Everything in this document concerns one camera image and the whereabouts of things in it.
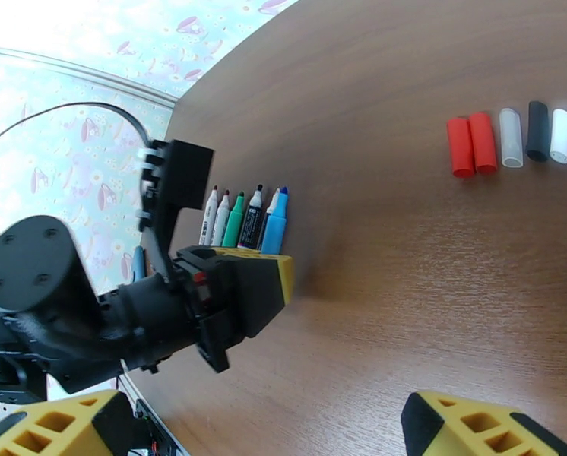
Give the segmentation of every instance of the cable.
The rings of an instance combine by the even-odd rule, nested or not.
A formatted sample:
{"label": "cable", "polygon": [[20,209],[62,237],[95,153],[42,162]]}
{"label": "cable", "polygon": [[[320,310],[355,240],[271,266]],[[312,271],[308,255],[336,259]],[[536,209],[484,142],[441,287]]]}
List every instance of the cable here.
{"label": "cable", "polygon": [[102,103],[102,102],[98,102],[98,101],[64,103],[63,105],[58,105],[58,106],[54,106],[54,107],[49,108],[49,109],[45,109],[44,111],[37,112],[36,114],[30,115],[26,118],[23,118],[23,119],[15,122],[15,124],[10,125],[9,127],[7,127],[4,131],[2,131],[0,133],[0,137],[3,136],[4,134],[6,134],[7,132],[9,132],[10,130],[12,130],[14,127],[17,127],[19,124],[23,124],[24,122],[26,122],[26,121],[28,121],[32,118],[42,116],[46,112],[54,111],[56,109],[66,108],[68,106],[96,106],[98,108],[108,109],[109,111],[116,112],[119,116],[121,116],[123,119],[125,119],[127,122],[129,122],[131,124],[131,126],[134,128],[134,130],[140,135],[140,138],[142,139],[142,143],[144,143],[144,146],[145,147],[150,146],[150,139],[148,137],[148,133],[146,132],[146,129],[140,123],[140,121],[138,121],[132,114],[125,111],[123,108],[119,108],[118,106],[111,105],[110,103]]}

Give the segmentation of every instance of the brown table surface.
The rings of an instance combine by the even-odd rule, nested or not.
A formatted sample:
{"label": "brown table surface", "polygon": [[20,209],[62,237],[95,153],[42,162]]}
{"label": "brown table surface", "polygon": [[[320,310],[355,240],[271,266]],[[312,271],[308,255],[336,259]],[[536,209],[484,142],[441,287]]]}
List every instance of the brown table surface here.
{"label": "brown table surface", "polygon": [[230,370],[189,348],[132,374],[193,456],[404,454],[424,388],[567,441],[567,166],[460,181],[445,132],[505,106],[526,129],[533,99],[567,109],[567,0],[302,0],[179,101],[168,136],[216,150],[213,183],[288,186],[297,263]]}

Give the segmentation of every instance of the white cap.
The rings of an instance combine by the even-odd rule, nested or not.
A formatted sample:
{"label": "white cap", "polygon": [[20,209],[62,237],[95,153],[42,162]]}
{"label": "white cap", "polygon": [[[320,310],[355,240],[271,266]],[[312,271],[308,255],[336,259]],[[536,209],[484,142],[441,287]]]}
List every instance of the white cap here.
{"label": "white cap", "polygon": [[554,109],[552,117],[552,143],[550,157],[557,163],[567,164],[567,111]]}
{"label": "white cap", "polygon": [[502,164],[505,167],[519,169],[524,165],[520,115],[511,108],[504,108],[499,114],[499,125]]}

